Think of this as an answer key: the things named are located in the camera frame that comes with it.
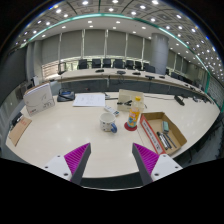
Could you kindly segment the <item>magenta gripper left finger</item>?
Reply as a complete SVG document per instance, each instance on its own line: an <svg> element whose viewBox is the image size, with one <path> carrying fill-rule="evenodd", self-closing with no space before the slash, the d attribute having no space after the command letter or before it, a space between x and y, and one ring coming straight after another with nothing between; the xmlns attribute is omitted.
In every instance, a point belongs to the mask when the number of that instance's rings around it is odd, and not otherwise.
<svg viewBox="0 0 224 224"><path fill-rule="evenodd" d="M91 144L87 143L65 155L56 155L43 166L43 169L79 185L90 154Z"/></svg>

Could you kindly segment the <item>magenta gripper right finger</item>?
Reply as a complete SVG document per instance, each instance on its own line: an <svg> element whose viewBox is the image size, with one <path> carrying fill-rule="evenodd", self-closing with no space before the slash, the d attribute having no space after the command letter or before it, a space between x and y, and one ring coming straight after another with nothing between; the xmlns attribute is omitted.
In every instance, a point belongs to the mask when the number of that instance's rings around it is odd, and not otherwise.
<svg viewBox="0 0 224 224"><path fill-rule="evenodd" d="M144 185L182 169L182 167L167 154L158 155L137 143L134 143L132 146L132 154L136 160L140 177Z"/></svg>

